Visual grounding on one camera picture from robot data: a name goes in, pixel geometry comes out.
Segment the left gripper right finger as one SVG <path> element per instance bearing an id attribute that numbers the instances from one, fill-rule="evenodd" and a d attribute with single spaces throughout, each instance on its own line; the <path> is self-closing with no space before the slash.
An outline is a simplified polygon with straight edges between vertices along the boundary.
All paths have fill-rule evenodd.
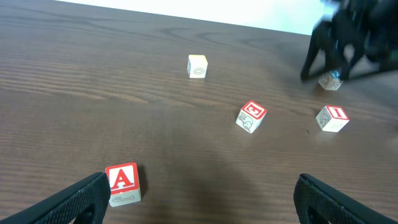
<path id="1" fill-rule="evenodd" d="M 309 174 L 298 178 L 294 205 L 301 224 L 397 224 Z"/>

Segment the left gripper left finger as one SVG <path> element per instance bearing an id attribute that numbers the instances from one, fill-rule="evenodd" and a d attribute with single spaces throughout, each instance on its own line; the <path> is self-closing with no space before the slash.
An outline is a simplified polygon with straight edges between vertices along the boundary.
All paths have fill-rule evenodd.
<path id="1" fill-rule="evenodd" d="M 102 224 L 110 187 L 107 175 L 96 172 L 45 200 L 1 220 L 2 224 Z"/>

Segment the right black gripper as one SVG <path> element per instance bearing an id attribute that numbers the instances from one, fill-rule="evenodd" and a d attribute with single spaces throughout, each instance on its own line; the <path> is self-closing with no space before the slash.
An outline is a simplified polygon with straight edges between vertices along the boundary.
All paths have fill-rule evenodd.
<path id="1" fill-rule="evenodd" d="M 349 79 L 349 71 L 365 55 L 372 62 L 397 60 L 397 0 L 339 1 L 339 8 L 329 21 L 321 21 L 312 31 L 301 81 L 309 78 L 310 67 L 319 51 L 325 53 L 324 71 L 335 67 L 335 50 L 341 66 L 340 80 Z M 351 45 L 348 60 L 345 47 Z"/>

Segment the blue number 2 block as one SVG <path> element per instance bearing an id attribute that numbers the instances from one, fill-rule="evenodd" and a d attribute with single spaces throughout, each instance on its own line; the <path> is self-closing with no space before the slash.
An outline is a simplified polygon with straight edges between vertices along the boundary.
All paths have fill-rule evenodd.
<path id="1" fill-rule="evenodd" d="M 336 91 L 343 84 L 340 80 L 340 73 L 337 70 L 329 71 L 324 73 L 318 80 L 318 83 L 324 90 Z"/>

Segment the red letter A block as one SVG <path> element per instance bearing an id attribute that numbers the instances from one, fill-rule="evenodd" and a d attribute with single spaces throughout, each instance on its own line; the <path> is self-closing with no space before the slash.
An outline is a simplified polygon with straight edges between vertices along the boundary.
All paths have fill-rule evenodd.
<path id="1" fill-rule="evenodd" d="M 112 207 L 141 201 L 141 187 L 135 162 L 109 166 L 105 173 L 110 187 L 109 204 Z"/>

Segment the red letter I block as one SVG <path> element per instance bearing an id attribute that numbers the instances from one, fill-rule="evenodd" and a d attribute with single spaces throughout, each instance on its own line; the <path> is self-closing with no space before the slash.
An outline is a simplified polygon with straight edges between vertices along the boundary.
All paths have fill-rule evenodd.
<path id="1" fill-rule="evenodd" d="M 344 109 L 332 105 L 325 105 L 315 119 L 322 131 L 333 133 L 338 133 L 349 122 Z"/>

